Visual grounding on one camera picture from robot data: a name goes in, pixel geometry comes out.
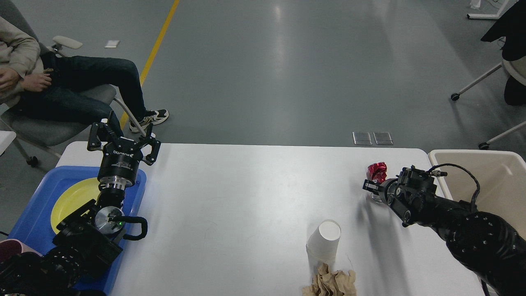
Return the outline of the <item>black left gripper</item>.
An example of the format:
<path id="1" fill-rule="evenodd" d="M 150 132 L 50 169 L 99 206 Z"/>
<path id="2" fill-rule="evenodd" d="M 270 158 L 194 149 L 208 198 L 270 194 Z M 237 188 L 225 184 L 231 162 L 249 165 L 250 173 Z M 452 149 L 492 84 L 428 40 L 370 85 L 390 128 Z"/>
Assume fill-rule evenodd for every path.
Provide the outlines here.
<path id="1" fill-rule="evenodd" d="M 97 180 L 98 189 L 114 188 L 124 190 L 136 184 L 139 161 L 148 166 L 156 162 L 160 150 L 160 141 L 156 140 L 153 123 L 146 127 L 138 142 L 120 140 L 120 122 L 114 111 L 107 118 L 95 122 L 90 128 L 87 150 L 101 150 L 103 159 L 100 163 Z M 143 155 L 142 148 L 150 146 L 150 153 Z"/>

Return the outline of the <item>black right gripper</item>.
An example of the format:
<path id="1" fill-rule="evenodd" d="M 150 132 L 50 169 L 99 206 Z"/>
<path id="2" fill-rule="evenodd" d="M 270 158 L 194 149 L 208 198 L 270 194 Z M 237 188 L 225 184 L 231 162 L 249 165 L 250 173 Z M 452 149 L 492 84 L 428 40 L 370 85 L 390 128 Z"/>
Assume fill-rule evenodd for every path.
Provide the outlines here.
<path id="1" fill-rule="evenodd" d="M 365 179 L 363 181 L 362 189 L 370 193 L 377 194 L 376 203 L 390 205 L 396 196 L 398 187 L 398 178 L 389 178 L 383 183 L 376 180 Z"/>

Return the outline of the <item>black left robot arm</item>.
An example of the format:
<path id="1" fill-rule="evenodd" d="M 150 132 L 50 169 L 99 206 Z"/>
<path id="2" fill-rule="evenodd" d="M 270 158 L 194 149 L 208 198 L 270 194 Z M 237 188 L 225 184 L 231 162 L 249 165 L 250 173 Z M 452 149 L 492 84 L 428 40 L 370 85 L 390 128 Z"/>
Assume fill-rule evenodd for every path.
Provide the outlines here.
<path id="1" fill-rule="evenodd" d="M 123 211 L 125 189 L 136 183 L 139 163 L 155 163 L 161 143 L 153 123 L 138 142 L 116 136 L 107 120 L 93 123 L 88 150 L 101 150 L 97 199 L 89 199 L 57 225 L 54 247 L 45 255 L 23 252 L 1 263 L 2 296 L 103 296 L 100 290 L 77 290 L 81 277 L 101 277 L 122 253 L 120 240 L 146 237 L 147 220 Z"/>

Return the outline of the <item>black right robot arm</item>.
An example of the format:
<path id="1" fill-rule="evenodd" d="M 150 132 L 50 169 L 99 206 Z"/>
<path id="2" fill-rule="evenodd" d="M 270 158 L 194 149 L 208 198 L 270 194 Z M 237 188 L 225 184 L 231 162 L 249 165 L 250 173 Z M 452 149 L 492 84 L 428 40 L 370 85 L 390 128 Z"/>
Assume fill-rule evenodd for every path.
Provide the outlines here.
<path id="1" fill-rule="evenodd" d="M 387 165 L 369 165 L 363 189 L 379 197 L 403 227 L 430 227 L 445 241 L 449 252 L 481 280 L 488 294 L 492 287 L 500 296 L 526 293 L 526 243 L 502 217 L 477 209 L 480 184 L 470 201 L 453 201 L 436 195 L 434 180 L 447 176 L 435 165 L 428 170 L 404 167 L 395 178 L 387 178 Z"/>

